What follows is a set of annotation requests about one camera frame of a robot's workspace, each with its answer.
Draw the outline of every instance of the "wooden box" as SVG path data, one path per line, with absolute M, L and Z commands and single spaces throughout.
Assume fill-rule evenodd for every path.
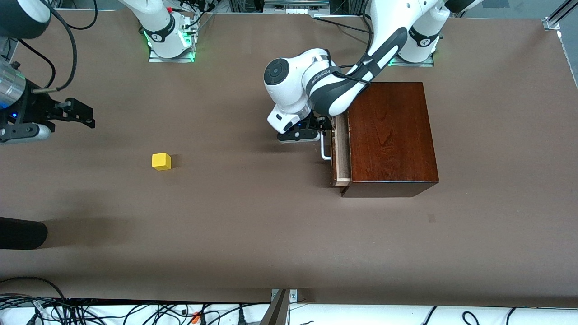
M 423 84 L 372 83 L 335 117 L 332 155 L 343 197 L 414 197 L 437 184 Z

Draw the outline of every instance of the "brown table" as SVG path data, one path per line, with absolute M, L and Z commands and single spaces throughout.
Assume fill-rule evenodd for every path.
M 58 235 L 0 252 L 1 277 L 44 276 L 71 297 L 255 301 L 297 287 L 318 302 L 578 305 L 578 91 L 539 20 L 452 19 L 436 67 L 380 75 L 424 83 L 438 162 L 438 185 L 398 199 L 341 198 L 319 144 L 281 145 L 266 122 L 271 59 L 322 46 L 354 63 L 363 35 L 224 14 L 183 65 L 147 63 L 136 30 L 122 10 L 74 31 L 77 75 L 54 98 L 94 107 L 96 129 L 58 123 L 47 142 L 0 148 L 1 215 Z M 56 84 L 68 42 L 56 20 L 30 41 Z M 48 78 L 28 50 L 16 59 Z M 152 169 L 157 152 L 177 168 Z

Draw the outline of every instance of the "power cable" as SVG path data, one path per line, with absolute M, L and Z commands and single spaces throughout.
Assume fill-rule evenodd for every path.
M 428 325 L 429 319 L 432 317 L 432 315 L 434 314 L 434 311 L 437 308 L 438 308 L 438 306 L 433 306 L 433 308 L 429 310 L 428 316 L 426 317 L 425 321 L 421 325 Z
M 473 317 L 473 319 L 476 321 L 476 324 L 472 324 L 470 322 L 468 322 L 468 320 L 466 319 L 466 315 L 470 315 L 471 317 Z M 464 323 L 466 323 L 467 325 L 480 325 L 480 322 L 477 320 L 476 315 L 474 315 L 472 312 L 468 312 L 465 311 L 462 313 L 462 319 L 464 320 Z
M 72 79 L 74 79 L 74 75 L 76 73 L 76 63 L 78 61 L 78 52 L 76 50 L 76 42 L 74 40 L 74 35 L 72 35 L 72 31 L 70 29 L 70 27 L 68 27 L 68 24 L 66 23 L 66 21 L 60 16 L 60 14 L 58 14 L 58 12 L 56 12 L 56 10 L 54 10 L 54 8 L 52 8 L 52 6 L 50 6 L 48 3 L 46 3 L 45 1 L 41 1 L 42 4 L 44 4 L 49 10 L 50 13 L 52 13 L 52 15 L 54 17 L 56 17 L 56 19 L 58 19 L 58 21 L 60 21 L 60 23 L 64 26 L 64 28 L 66 29 L 66 33 L 68 34 L 68 37 L 71 40 L 71 45 L 72 45 L 72 68 L 71 68 L 71 73 L 68 76 L 68 80 L 66 80 L 66 82 L 61 85 L 60 87 L 56 87 L 55 91 L 61 91 L 64 88 L 68 87 L 68 85 L 70 85 L 70 83 L 72 82 Z
M 50 87 L 52 85 L 52 82 L 54 82 L 54 78 L 56 77 L 56 67 L 54 66 L 52 61 L 50 61 L 50 59 L 48 59 L 42 53 L 38 52 L 36 49 L 34 49 L 32 46 L 30 46 L 28 43 L 26 43 L 23 39 L 18 39 L 18 41 L 22 45 L 24 45 L 28 50 L 32 51 L 34 54 L 36 54 L 41 59 L 46 61 L 46 63 L 48 63 L 48 65 L 50 66 L 51 74 L 50 74 L 50 80 L 48 80 L 48 83 L 46 84 L 46 86 L 44 86 L 44 88 Z
M 92 22 L 84 27 L 75 27 L 72 25 L 68 25 L 68 27 L 72 28 L 72 29 L 76 29 L 79 31 L 83 31 L 85 29 L 89 29 L 91 28 L 96 22 L 97 22 L 97 18 L 98 18 L 98 5 L 97 5 L 97 0 L 92 0 L 94 2 L 94 18 L 92 19 Z

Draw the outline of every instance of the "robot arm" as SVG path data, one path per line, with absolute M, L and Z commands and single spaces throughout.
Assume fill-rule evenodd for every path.
M 179 56 L 192 46 L 187 32 L 191 19 L 178 12 L 169 13 L 162 0 L 118 0 L 127 6 L 144 28 L 150 47 L 163 58 Z
M 481 1 L 483 0 L 449 0 L 447 3 L 441 0 L 372 1 L 370 12 L 373 42 L 346 74 L 341 73 L 340 69 L 330 62 L 330 54 L 321 49 L 310 50 L 291 59 L 279 58 L 267 66 L 265 87 L 277 104 L 268 117 L 269 123 L 277 132 L 283 134 L 312 111 L 322 116 L 342 114 L 402 49 L 408 48 L 408 58 L 415 59 L 424 53 L 426 56 L 421 61 L 427 58 L 432 48 L 435 48 L 439 30 L 449 16 L 448 4 L 453 9 L 462 11 Z M 430 13 L 427 21 L 429 29 L 432 29 L 432 26 L 437 29 L 432 36 L 425 36 L 414 28 L 418 19 L 426 13 Z M 417 49 L 408 47 L 410 42 L 413 42 Z M 286 66 L 286 62 L 291 62 L 290 69 L 276 69 Z M 307 101 L 303 97 L 303 91 L 296 91 L 298 88 L 304 91 Z M 282 104 L 278 98 L 284 98 Z

